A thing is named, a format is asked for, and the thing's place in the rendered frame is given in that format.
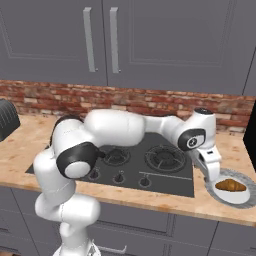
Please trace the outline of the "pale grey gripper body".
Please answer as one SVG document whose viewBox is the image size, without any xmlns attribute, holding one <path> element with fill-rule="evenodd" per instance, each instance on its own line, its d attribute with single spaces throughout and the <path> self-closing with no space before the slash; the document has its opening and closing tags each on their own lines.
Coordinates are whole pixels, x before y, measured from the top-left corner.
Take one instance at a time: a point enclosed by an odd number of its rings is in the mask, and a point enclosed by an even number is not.
<svg viewBox="0 0 256 256">
<path fill-rule="evenodd" d="M 215 151 L 201 151 L 199 162 L 206 179 L 210 182 L 215 181 L 220 174 L 220 154 Z"/>
</svg>

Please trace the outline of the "brown croissant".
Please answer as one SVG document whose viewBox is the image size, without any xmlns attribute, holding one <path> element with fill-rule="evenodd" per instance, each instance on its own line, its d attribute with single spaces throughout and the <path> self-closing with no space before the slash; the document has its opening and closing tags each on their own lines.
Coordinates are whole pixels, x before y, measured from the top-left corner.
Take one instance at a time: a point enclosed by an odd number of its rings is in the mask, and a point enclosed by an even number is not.
<svg viewBox="0 0 256 256">
<path fill-rule="evenodd" d="M 215 187 L 219 190 L 229 192 L 242 192 L 246 190 L 246 186 L 233 179 L 225 179 L 215 184 Z"/>
</svg>

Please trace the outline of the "white plate with grey rim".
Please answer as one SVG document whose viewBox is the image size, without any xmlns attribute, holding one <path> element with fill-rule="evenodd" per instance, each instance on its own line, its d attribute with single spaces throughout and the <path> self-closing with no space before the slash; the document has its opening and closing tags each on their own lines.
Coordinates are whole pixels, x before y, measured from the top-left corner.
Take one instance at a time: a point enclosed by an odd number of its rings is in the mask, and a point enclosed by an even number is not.
<svg viewBox="0 0 256 256">
<path fill-rule="evenodd" d="M 245 190 L 228 191 L 216 187 L 217 183 L 229 179 L 244 185 Z M 238 171 L 226 168 L 221 169 L 220 176 L 215 181 L 205 180 L 205 188 L 215 200 L 230 207 L 247 209 L 256 206 L 256 183 L 251 178 Z"/>
</svg>

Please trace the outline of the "black hob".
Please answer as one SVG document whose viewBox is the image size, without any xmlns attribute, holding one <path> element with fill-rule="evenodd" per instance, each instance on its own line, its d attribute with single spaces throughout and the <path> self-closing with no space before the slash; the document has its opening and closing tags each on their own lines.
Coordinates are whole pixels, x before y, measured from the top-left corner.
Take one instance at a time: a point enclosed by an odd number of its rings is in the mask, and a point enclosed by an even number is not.
<svg viewBox="0 0 256 256">
<path fill-rule="evenodd" d="M 100 178 L 91 181 L 88 176 L 80 181 L 146 190 L 165 194 L 194 197 L 193 167 L 190 157 L 157 133 L 146 133 L 135 146 L 104 145 L 94 168 Z M 124 171 L 125 182 L 116 184 L 113 177 Z M 148 175 L 149 187 L 141 187 L 139 180 Z"/>
</svg>

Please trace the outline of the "black appliance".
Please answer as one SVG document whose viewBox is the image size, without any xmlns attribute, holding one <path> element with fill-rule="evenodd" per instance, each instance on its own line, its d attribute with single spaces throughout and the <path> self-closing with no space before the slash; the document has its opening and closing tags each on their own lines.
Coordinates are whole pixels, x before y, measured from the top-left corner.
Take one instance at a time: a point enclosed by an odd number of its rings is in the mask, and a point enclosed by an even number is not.
<svg viewBox="0 0 256 256">
<path fill-rule="evenodd" d="M 252 163 L 256 166 L 256 101 L 254 102 L 243 141 Z"/>
</svg>

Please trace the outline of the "black hob knob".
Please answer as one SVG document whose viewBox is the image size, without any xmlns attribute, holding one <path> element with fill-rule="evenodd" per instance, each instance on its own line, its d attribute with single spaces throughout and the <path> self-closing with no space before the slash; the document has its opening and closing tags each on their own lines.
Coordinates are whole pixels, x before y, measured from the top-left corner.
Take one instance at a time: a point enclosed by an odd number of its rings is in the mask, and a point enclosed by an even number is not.
<svg viewBox="0 0 256 256">
<path fill-rule="evenodd" d="M 148 175 L 144 175 L 140 180 L 139 180 L 139 185 L 141 187 L 149 187 L 151 185 L 151 180 L 149 179 Z"/>
<path fill-rule="evenodd" d="M 90 172 L 90 174 L 88 176 L 88 179 L 91 180 L 91 181 L 95 181 L 95 180 L 97 180 L 99 178 L 100 178 L 100 170 L 98 168 L 94 168 Z"/>
<path fill-rule="evenodd" d="M 114 177 L 113 177 L 113 182 L 116 184 L 122 184 L 125 182 L 125 175 L 124 171 L 120 170 Z"/>
</svg>

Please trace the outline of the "grey base cupboard door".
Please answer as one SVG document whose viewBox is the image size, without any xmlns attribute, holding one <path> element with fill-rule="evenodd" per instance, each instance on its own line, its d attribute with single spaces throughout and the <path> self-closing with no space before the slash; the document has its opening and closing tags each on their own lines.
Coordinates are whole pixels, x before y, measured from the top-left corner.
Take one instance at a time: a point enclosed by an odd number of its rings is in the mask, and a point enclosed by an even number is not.
<svg viewBox="0 0 256 256">
<path fill-rule="evenodd" d="M 256 228 L 220 222 L 208 256 L 256 256 Z"/>
</svg>

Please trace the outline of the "long grey drawer front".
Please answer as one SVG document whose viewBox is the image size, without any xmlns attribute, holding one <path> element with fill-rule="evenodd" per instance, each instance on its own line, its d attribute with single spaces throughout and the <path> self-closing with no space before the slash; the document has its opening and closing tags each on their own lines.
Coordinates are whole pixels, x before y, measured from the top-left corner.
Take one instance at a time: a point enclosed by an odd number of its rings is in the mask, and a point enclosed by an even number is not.
<svg viewBox="0 0 256 256">
<path fill-rule="evenodd" d="M 12 191 L 21 212 L 34 215 L 35 200 L 40 193 L 18 188 L 13 188 Z M 163 212 L 101 202 L 101 214 L 98 223 L 107 225 L 116 224 L 166 233 L 171 223 L 171 215 Z"/>
</svg>

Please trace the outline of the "wide grey cupboard door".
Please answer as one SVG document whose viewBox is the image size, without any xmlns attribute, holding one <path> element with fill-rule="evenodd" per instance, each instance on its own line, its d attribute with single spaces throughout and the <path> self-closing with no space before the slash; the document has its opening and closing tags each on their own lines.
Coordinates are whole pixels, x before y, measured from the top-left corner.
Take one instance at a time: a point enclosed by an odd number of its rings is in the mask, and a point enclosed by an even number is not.
<svg viewBox="0 0 256 256">
<path fill-rule="evenodd" d="M 256 49 L 256 0 L 102 0 L 108 84 L 237 94 Z M 118 74 L 110 8 L 118 8 Z"/>
</svg>

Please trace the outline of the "grey base cupboard drawers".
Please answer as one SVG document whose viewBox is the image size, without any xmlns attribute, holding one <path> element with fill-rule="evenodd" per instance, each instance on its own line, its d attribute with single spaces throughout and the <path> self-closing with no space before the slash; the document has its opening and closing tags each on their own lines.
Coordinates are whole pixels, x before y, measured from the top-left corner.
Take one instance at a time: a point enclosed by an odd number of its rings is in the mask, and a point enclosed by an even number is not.
<svg viewBox="0 0 256 256">
<path fill-rule="evenodd" d="M 1 186 L 0 251 L 20 256 L 39 256 L 11 189 Z"/>
</svg>

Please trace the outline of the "dark grey ribbed appliance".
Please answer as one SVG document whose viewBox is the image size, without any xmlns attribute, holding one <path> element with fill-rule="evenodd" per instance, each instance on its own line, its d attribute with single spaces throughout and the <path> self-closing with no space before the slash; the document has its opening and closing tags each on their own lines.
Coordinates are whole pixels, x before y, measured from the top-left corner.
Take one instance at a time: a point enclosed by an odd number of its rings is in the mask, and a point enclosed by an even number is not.
<svg viewBox="0 0 256 256">
<path fill-rule="evenodd" d="M 0 99 L 0 142 L 20 127 L 15 106 L 6 99 Z"/>
</svg>

